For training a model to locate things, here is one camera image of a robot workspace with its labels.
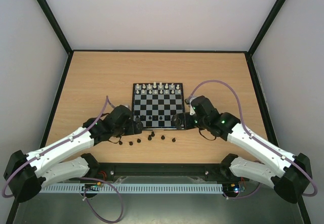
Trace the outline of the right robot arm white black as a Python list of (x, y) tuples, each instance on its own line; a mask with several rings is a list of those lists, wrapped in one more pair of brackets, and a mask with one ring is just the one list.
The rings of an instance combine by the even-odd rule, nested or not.
[(211, 101), (199, 96), (190, 101), (190, 112), (177, 113), (172, 123), (177, 129), (207, 130), (216, 138), (237, 145), (258, 162), (229, 154), (222, 161), (221, 174), (230, 180), (244, 177), (274, 189), (284, 200), (297, 203), (312, 180), (310, 159), (280, 149), (243, 125), (234, 115), (220, 113)]

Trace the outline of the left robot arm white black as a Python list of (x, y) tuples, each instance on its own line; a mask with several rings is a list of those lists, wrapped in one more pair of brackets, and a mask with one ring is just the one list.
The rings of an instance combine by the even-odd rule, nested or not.
[(110, 113), (101, 113), (96, 118), (88, 119), (81, 127), (66, 137), (35, 151), (24, 154), (14, 152), (4, 172), (5, 188), (11, 190), (7, 195), (19, 203), (28, 201), (45, 187), (79, 177), (94, 177), (99, 170), (99, 163), (90, 153), (82, 154), (71, 161), (70, 156), (89, 149), (112, 137), (138, 135), (143, 123), (138, 116), (124, 105), (115, 107)]

